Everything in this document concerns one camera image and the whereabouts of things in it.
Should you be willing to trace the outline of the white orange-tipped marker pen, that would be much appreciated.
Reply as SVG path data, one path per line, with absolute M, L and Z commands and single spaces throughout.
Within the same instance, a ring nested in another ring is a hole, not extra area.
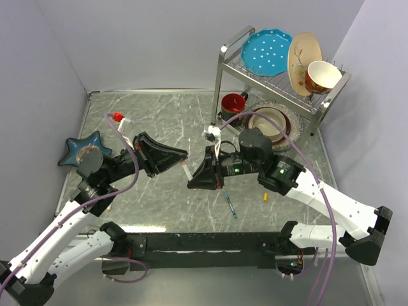
M 189 170 L 189 168 L 188 168 L 188 166 L 186 164 L 183 165 L 183 169 L 184 169 L 184 172 L 185 172 L 185 174 L 187 176 L 187 179 L 191 180 L 193 178 L 193 176 L 192 176 L 192 174 L 191 174 L 191 172 L 190 172 L 190 170 Z

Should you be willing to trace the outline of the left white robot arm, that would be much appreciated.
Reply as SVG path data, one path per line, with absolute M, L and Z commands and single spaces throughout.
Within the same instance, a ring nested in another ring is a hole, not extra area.
M 114 222 L 104 223 L 74 248 L 66 247 L 118 195 L 112 183 L 130 175 L 136 179 L 140 170 L 154 177 L 188 157 L 186 150 L 159 143 L 146 132 L 133 144 L 111 157 L 99 131 L 66 140 L 68 152 L 58 165 L 74 166 L 82 180 L 46 230 L 18 256 L 1 262 L 1 291 L 19 305 L 44 305 L 65 279 L 94 259 L 131 253 L 127 233 Z

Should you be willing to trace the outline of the blue marker pen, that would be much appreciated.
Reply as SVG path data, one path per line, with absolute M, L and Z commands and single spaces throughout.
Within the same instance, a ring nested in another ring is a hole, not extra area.
M 231 199 L 230 199 L 230 197 L 229 197 L 229 194 L 228 194 L 227 191 L 225 191 L 225 190 L 224 190 L 224 195 L 225 195 L 225 197 L 226 197 L 226 201 L 227 201 L 227 203 L 228 203 L 229 209 L 231 210 L 231 213 L 232 213 L 234 219 L 237 219 L 237 218 L 238 218 L 237 213 L 235 212 L 235 209 L 234 209 L 234 207 L 233 207 L 233 204 L 232 204 L 232 202 L 231 202 Z

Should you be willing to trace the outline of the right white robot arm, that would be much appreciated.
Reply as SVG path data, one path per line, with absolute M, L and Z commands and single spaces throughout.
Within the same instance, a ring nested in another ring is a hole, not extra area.
M 221 151 L 218 127 L 209 126 L 203 136 L 212 144 L 205 148 L 204 159 L 189 179 L 188 188 L 221 189 L 226 177 L 255 173 L 264 188 L 299 201 L 332 221 L 329 226 L 288 221 L 279 234 L 283 252 L 338 247 L 359 263 L 377 264 L 393 215 L 389 208 L 362 204 L 323 181 L 316 181 L 312 172 L 294 159 L 274 154 L 271 140 L 258 128 L 240 133 L 240 149 L 234 153 Z

